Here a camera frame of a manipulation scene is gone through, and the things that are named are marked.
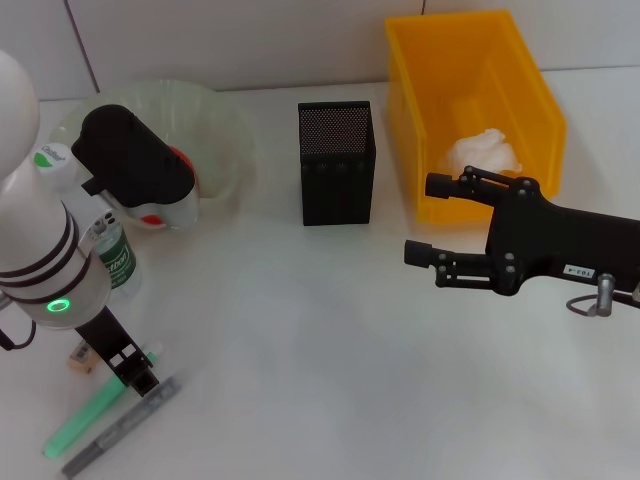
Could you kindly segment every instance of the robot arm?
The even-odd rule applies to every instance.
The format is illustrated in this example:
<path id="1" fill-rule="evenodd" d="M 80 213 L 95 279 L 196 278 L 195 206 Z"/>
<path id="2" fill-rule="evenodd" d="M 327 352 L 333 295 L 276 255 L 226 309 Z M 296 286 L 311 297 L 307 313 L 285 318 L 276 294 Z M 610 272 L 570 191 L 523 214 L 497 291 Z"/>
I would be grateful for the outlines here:
<path id="1" fill-rule="evenodd" d="M 91 223 L 78 225 L 72 206 L 60 201 L 27 158 L 38 123 L 29 77 L 0 51 L 0 290 L 35 323 L 75 328 L 125 385 L 144 395 L 158 381 L 106 307 L 111 279 L 85 241 Z M 86 195 L 86 201 L 96 200 Z M 12 346 L 0 337 L 0 346 Z"/>
<path id="2" fill-rule="evenodd" d="M 527 279 L 546 275 L 598 287 L 589 312 L 567 304 L 578 313 L 608 316 L 613 301 L 640 306 L 640 222 L 559 207 L 543 197 L 532 178 L 513 179 L 474 167 L 466 167 L 457 180 L 430 173 L 425 194 L 493 207 L 484 255 L 406 242 L 405 263 L 433 265 L 438 287 L 511 296 Z"/>

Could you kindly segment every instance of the pen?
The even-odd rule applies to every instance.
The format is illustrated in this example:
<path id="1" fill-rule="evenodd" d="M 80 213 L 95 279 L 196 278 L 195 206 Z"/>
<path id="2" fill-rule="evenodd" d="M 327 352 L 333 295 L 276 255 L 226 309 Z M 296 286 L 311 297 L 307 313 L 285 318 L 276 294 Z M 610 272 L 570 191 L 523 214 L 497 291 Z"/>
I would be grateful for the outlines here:
<path id="1" fill-rule="evenodd" d="M 160 351 L 147 353 L 151 363 L 155 363 Z M 91 424 L 127 391 L 127 387 L 115 375 L 105 383 L 98 393 L 85 403 L 56 433 L 45 443 L 42 453 L 48 458 L 58 458 Z"/>
<path id="2" fill-rule="evenodd" d="M 175 377 L 170 377 L 155 387 L 140 402 L 125 413 L 116 423 L 102 432 L 64 467 L 62 474 L 69 480 L 100 458 L 104 452 L 116 445 L 138 425 L 167 403 L 182 386 Z"/>

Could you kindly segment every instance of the white tissue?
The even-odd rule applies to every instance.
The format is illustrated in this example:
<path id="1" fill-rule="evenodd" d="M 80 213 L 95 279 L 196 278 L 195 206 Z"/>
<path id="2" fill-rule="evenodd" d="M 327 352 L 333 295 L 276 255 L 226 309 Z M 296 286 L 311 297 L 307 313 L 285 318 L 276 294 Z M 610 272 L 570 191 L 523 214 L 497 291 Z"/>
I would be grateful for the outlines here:
<path id="1" fill-rule="evenodd" d="M 454 173 L 461 172 L 467 165 L 495 173 L 521 172 L 522 165 L 513 148 L 503 143 L 505 138 L 500 130 L 490 128 L 475 137 L 458 140 L 449 151 L 449 167 Z"/>

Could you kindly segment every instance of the black stripe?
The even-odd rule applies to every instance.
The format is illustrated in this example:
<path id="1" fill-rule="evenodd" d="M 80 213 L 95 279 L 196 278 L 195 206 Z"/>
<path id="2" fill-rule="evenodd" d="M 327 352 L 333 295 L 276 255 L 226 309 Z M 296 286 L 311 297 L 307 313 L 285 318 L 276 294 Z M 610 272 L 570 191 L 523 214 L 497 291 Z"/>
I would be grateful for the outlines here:
<path id="1" fill-rule="evenodd" d="M 0 272 L 1 278 L 22 277 L 23 275 L 28 275 L 30 273 L 37 272 L 46 264 L 51 262 L 51 260 L 53 260 L 58 256 L 58 254 L 62 251 L 63 247 L 67 243 L 67 240 L 69 240 L 69 235 L 71 235 L 71 218 L 72 217 L 71 215 L 69 215 L 69 212 L 67 212 L 67 207 L 64 207 L 64 211 L 67 214 L 67 225 L 64 227 L 64 233 L 62 234 L 62 238 L 60 239 L 58 244 L 55 247 L 53 247 L 53 250 L 51 250 L 41 260 L 38 260 L 33 265 L 30 265 L 25 268 L 21 268 L 20 270 L 14 270 L 13 272 Z"/>
<path id="2" fill-rule="evenodd" d="M 42 283 L 45 280 L 49 280 L 56 273 L 62 270 L 64 266 L 67 263 L 69 263 L 69 260 L 73 256 L 73 253 L 75 252 L 76 247 L 78 246 L 78 238 L 80 236 L 80 234 L 78 233 L 78 224 L 76 223 L 73 217 L 71 218 L 71 221 L 73 222 L 73 240 L 71 240 L 71 245 L 69 245 L 69 249 L 67 250 L 67 253 L 64 254 L 64 256 L 60 259 L 58 263 L 56 263 L 53 267 L 51 267 L 46 272 L 41 273 L 40 275 L 37 275 L 33 278 L 29 278 L 27 280 L 22 280 L 20 282 L 0 282 L 0 287 L 7 287 L 7 288 L 31 287 L 33 285 L 37 285 L 38 283 Z"/>
<path id="3" fill-rule="evenodd" d="M 69 285 L 64 287 L 62 290 L 57 291 L 56 293 L 53 293 L 51 295 L 47 295 L 46 297 L 32 298 L 32 299 L 23 300 L 23 299 L 20 299 L 20 298 L 12 297 L 11 295 L 8 295 L 7 292 L 4 292 L 4 294 L 7 297 L 9 297 L 11 300 L 13 300 L 14 302 L 23 303 L 25 305 L 35 305 L 35 304 L 38 304 L 38 303 L 49 303 L 49 302 L 51 302 L 53 300 L 56 300 L 56 299 L 58 299 L 60 297 L 65 296 L 71 290 L 76 288 L 78 286 L 78 284 L 86 276 L 87 271 L 89 270 L 89 265 L 91 265 L 91 256 L 87 257 L 87 260 L 84 262 L 84 265 L 82 266 L 82 269 L 78 273 L 78 276 L 76 278 L 74 278 Z"/>

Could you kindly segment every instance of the clear plastic bowl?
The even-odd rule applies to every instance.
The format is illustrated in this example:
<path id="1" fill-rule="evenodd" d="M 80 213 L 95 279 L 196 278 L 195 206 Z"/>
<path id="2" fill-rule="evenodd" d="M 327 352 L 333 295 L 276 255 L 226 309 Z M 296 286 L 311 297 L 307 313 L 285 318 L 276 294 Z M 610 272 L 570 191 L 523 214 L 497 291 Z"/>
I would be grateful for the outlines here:
<path id="1" fill-rule="evenodd" d="M 50 140 L 71 147 L 87 114 L 110 104 L 128 108 L 189 158 L 200 197 L 223 199 L 236 188 L 252 156 L 253 140 L 224 93 L 179 80 L 133 83 L 85 100 L 53 130 Z"/>

